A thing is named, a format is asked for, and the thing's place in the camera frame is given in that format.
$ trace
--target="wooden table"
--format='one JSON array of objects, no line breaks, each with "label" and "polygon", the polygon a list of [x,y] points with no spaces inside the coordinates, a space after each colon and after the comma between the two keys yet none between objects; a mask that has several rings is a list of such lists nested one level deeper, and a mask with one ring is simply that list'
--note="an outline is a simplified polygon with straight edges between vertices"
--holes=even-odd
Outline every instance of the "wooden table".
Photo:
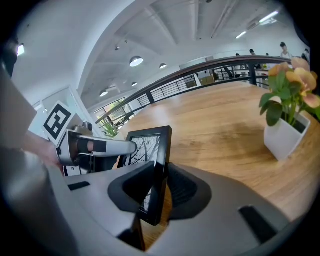
[{"label": "wooden table", "polygon": [[[120,132],[172,127],[170,162],[238,180],[294,220],[308,210],[319,181],[320,124],[310,127],[295,152],[277,161],[264,145],[266,116],[258,108],[268,92],[231,82],[187,92],[144,108]],[[171,211],[167,187],[161,223],[142,223],[146,247],[165,230]]]}]

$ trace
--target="wall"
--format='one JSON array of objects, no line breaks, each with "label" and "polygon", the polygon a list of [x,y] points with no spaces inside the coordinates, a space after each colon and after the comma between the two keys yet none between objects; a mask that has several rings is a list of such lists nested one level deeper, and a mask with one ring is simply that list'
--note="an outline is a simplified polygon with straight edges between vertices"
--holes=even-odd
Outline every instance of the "wall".
[{"label": "wall", "polygon": [[272,25],[259,26],[255,28],[256,33],[247,34],[248,47],[253,49],[256,55],[280,56],[281,42],[285,42],[288,51],[297,57],[308,48],[297,36],[293,27],[287,27],[277,22]]},{"label": "wall", "polygon": [[25,53],[12,80],[31,105],[86,79],[101,45],[152,0],[55,0],[39,3],[18,28]]},{"label": "wall", "polygon": [[151,85],[152,83],[158,81],[159,79],[169,76],[172,73],[177,72],[179,70],[180,70],[179,65],[174,65],[174,66],[169,65],[166,68],[159,69],[158,73],[156,74],[148,75],[148,71],[145,71],[144,77],[147,77],[147,78],[146,79],[144,79],[144,77],[140,78],[142,81],[139,79],[139,81],[137,82],[138,84],[136,86],[139,90],[141,90],[142,88]]}]

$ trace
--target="ceiling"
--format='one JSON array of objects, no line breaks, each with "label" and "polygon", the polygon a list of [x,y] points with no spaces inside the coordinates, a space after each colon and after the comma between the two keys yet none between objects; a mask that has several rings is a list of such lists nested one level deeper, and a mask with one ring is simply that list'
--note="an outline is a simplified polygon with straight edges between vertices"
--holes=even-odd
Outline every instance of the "ceiling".
[{"label": "ceiling", "polygon": [[[208,56],[213,48],[223,51],[216,46],[235,42],[235,37],[253,21],[279,9],[272,0],[158,0],[109,35],[112,38],[89,72],[81,99],[87,108],[92,108],[134,89],[132,82],[141,84],[159,75],[163,72],[159,69],[161,63],[169,69]],[[277,23],[290,23],[284,10],[276,19]],[[130,67],[133,56],[141,56],[143,63]],[[99,97],[106,88],[110,88],[107,96]]]}]

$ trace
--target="ceiling light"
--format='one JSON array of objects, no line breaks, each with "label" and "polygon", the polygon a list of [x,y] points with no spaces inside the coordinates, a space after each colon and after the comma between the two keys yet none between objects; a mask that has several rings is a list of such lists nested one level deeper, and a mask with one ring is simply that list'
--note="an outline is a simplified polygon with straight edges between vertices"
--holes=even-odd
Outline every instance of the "ceiling light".
[{"label": "ceiling light", "polygon": [[238,35],[235,39],[238,39],[240,37],[242,37],[243,35],[245,35],[247,33],[247,31],[242,32],[240,35]]},{"label": "ceiling light", "polygon": [[24,53],[25,53],[25,46],[22,43],[18,46],[17,56],[20,56],[21,54],[24,54]]},{"label": "ceiling light", "polygon": [[264,26],[264,25],[273,24],[273,23],[276,23],[276,22],[277,22],[276,19],[270,18],[270,19],[266,20],[265,22],[261,23],[260,25]]},{"label": "ceiling light", "polygon": [[279,13],[278,11],[274,11],[273,13],[270,13],[268,16],[264,17],[263,19],[260,19],[259,22],[264,23],[265,21],[269,20],[270,18],[276,16],[278,13]]},{"label": "ceiling light", "polygon": [[162,64],[160,64],[160,67],[159,67],[159,69],[164,69],[165,67],[167,66],[167,64],[164,64],[164,63],[162,63]]},{"label": "ceiling light", "polygon": [[106,96],[108,94],[107,89],[104,89],[100,92],[100,97]]},{"label": "ceiling light", "polygon": [[144,61],[140,56],[134,56],[130,59],[130,67],[136,67]]}]

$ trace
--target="black slot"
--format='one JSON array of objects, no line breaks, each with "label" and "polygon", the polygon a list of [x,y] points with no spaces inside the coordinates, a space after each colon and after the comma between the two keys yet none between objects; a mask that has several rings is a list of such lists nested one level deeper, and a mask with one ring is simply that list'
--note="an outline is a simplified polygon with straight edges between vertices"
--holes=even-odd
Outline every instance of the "black slot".
[{"label": "black slot", "polygon": [[239,209],[239,212],[261,244],[277,234],[275,229],[253,206],[244,206]]},{"label": "black slot", "polygon": [[87,182],[87,181],[81,181],[81,182],[78,182],[78,183],[74,183],[74,184],[68,185],[68,187],[69,187],[69,189],[71,191],[82,189],[82,188],[87,187],[87,186],[90,186],[90,183]]}]

